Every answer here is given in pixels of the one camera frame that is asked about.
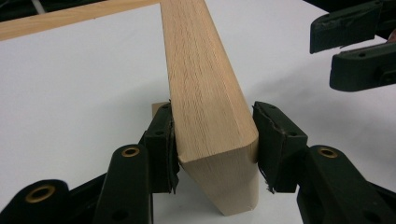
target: clamp jaw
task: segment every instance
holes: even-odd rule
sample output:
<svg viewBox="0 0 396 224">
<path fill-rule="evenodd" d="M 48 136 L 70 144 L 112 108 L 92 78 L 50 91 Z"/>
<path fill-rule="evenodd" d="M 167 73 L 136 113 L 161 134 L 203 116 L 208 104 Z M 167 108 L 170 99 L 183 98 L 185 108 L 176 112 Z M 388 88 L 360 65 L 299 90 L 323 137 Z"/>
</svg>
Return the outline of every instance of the clamp jaw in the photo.
<svg viewBox="0 0 396 224">
<path fill-rule="evenodd" d="M 308 147 L 306 134 L 277 107 L 256 102 L 253 108 L 259 170 L 273 193 L 299 186 L 305 224 L 394 223 L 395 193 L 367 182 L 340 150 Z M 72 190 L 61 180 L 38 181 L 12 199 L 0 223 L 152 223 L 152 193 L 175 192 L 178 171 L 168 104 L 139 144 L 113 153 L 107 174 Z"/>
</svg>

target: wood grain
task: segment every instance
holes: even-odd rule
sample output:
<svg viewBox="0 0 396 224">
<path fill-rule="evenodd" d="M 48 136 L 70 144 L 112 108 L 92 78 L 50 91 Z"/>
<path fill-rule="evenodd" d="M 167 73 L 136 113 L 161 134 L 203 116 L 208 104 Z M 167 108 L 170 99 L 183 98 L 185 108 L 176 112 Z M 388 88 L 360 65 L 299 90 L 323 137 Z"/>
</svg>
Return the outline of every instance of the wood grain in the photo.
<svg viewBox="0 0 396 224">
<path fill-rule="evenodd" d="M 81 7 L 72 7 L 13 21 L 0 22 L 0 41 L 22 35 L 111 15 L 138 7 L 159 3 L 160 0 L 107 0 Z"/>
<path fill-rule="evenodd" d="M 258 201 L 258 132 L 204 0 L 162 0 L 179 161 L 226 216 Z"/>
</svg>

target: brass rivet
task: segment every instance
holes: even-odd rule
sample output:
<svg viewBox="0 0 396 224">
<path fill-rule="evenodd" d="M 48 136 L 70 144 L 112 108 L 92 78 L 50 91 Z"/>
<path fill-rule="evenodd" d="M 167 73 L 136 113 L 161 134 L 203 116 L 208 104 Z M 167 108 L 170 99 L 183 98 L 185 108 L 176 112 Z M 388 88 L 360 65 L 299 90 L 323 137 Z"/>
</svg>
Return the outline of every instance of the brass rivet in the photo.
<svg viewBox="0 0 396 224">
<path fill-rule="evenodd" d="M 52 185 L 43 185 L 36 189 L 33 189 L 26 195 L 26 202 L 28 203 L 39 203 L 48 199 L 55 192 L 55 187 Z"/>
<path fill-rule="evenodd" d="M 125 148 L 125 149 L 121 152 L 121 155 L 122 155 L 123 157 L 134 157 L 134 156 L 136 156 L 137 154 L 139 154 L 139 152 L 140 152 L 140 150 L 139 150 L 139 148 L 137 148 L 137 147 L 128 147 L 128 148 Z"/>
<path fill-rule="evenodd" d="M 337 158 L 337 157 L 338 157 L 337 152 L 335 152 L 335 151 L 334 151 L 333 149 L 331 149 L 331 148 L 321 147 L 321 148 L 318 150 L 318 153 L 319 153 L 320 155 L 324 156 L 324 157 L 331 158 L 331 159 L 334 159 L 334 158 Z"/>
</svg>

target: wooden workpiece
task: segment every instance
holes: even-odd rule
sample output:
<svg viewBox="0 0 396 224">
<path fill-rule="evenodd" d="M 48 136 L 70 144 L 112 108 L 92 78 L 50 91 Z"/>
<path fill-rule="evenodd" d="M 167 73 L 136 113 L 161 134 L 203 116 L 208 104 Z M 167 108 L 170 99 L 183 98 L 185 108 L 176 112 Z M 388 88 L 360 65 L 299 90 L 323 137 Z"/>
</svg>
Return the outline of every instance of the wooden workpiece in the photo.
<svg viewBox="0 0 396 224">
<path fill-rule="evenodd" d="M 162 0 L 178 158 L 225 216 L 258 201 L 258 132 L 204 0 Z"/>
<path fill-rule="evenodd" d="M 49 29 L 87 21 L 117 12 L 145 7 L 159 3 L 160 0 L 106 0 L 81 7 L 49 12 L 13 21 L 0 22 L 0 41 L 22 35 L 34 34 Z"/>
</svg>

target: white surface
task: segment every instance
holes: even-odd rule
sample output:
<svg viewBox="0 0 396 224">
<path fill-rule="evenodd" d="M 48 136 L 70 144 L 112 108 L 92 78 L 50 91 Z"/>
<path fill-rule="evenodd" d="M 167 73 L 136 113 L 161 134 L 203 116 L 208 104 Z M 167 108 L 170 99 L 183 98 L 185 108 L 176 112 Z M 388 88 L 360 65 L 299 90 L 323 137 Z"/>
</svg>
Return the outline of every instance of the white surface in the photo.
<svg viewBox="0 0 396 224">
<path fill-rule="evenodd" d="M 330 89 L 340 49 L 308 53 L 323 11 L 295 0 L 207 4 L 250 105 L 278 106 L 309 146 L 343 150 L 368 180 L 396 190 L 396 86 Z M 150 104 L 169 99 L 159 5 L 0 42 L 0 68 L 0 209 L 40 179 L 72 189 L 104 173 L 111 153 L 147 129 Z M 272 195 L 262 178 L 257 208 L 223 217 L 179 177 L 177 195 L 155 195 L 156 223 L 302 223 L 296 194 Z"/>
</svg>

